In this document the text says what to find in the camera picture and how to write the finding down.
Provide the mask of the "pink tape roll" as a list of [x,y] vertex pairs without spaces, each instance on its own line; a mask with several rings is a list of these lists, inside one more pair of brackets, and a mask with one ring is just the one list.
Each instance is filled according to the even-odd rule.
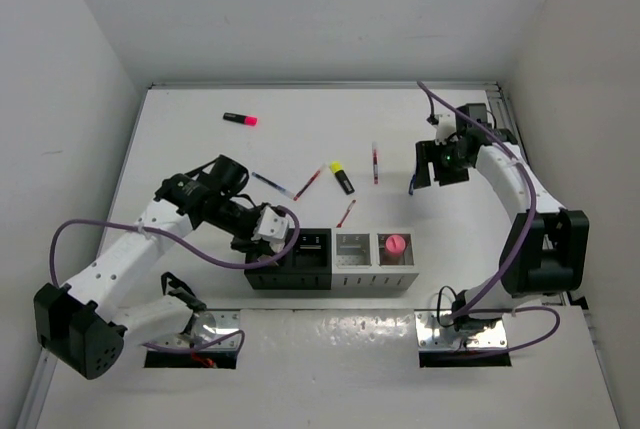
[[385,240],[381,262],[384,265],[398,265],[404,260],[405,250],[406,241],[403,236],[399,234],[389,235]]

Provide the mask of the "pink black highlighter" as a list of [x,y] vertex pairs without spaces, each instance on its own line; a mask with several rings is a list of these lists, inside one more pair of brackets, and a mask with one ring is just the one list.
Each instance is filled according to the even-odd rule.
[[258,118],[255,116],[242,115],[236,113],[225,112],[223,119],[228,122],[255,127],[258,123]]

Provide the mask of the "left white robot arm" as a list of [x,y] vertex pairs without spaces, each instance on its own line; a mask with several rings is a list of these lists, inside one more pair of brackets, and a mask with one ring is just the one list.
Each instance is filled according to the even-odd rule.
[[207,223],[243,241],[269,235],[270,207],[235,202],[247,169],[220,155],[165,179],[136,224],[87,268],[60,284],[50,281],[34,296],[41,346],[87,380],[108,371],[120,356],[128,328],[114,322],[131,286],[178,241]]

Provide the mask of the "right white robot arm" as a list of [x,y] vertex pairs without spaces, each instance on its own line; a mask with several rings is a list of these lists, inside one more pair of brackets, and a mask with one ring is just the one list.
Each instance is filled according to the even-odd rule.
[[539,296],[578,289],[583,280],[589,219],[553,197],[522,158],[512,132],[493,126],[483,103],[455,108],[453,118],[433,116],[432,140],[415,145],[409,189],[468,181],[476,171],[491,186],[511,221],[497,272],[457,294],[443,324],[478,331]]

